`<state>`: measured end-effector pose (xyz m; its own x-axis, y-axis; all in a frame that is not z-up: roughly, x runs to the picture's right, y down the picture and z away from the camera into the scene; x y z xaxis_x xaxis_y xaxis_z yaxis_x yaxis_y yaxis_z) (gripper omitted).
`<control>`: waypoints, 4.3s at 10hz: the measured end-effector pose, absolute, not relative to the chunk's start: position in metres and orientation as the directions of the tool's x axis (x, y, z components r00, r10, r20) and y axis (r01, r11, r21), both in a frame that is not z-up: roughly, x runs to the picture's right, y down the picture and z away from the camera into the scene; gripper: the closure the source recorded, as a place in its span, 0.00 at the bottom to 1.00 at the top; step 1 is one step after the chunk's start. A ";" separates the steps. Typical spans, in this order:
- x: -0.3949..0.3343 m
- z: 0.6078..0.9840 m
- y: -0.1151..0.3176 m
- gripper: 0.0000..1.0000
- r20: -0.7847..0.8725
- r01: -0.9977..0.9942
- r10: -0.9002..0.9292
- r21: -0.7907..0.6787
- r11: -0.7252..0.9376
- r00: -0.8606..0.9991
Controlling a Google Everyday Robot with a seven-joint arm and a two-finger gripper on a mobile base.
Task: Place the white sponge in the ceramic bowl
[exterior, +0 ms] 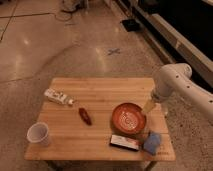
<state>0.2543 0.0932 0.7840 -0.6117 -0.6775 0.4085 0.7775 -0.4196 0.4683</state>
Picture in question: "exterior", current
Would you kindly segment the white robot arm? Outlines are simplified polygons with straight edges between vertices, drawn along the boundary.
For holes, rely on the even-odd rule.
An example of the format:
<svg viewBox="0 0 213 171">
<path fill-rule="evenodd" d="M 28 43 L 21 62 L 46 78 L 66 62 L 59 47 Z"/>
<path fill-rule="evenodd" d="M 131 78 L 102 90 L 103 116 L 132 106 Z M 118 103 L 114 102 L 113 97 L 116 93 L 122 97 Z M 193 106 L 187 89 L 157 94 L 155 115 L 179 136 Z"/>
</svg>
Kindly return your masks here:
<svg viewBox="0 0 213 171">
<path fill-rule="evenodd" d="M 162 66 L 153 78 L 155 86 L 151 99 L 143 110 L 148 113 L 157 103 L 167 100 L 176 91 L 190 100 L 206 117 L 213 120 L 213 94 L 190 80 L 192 69 L 186 63 L 167 64 Z"/>
</svg>

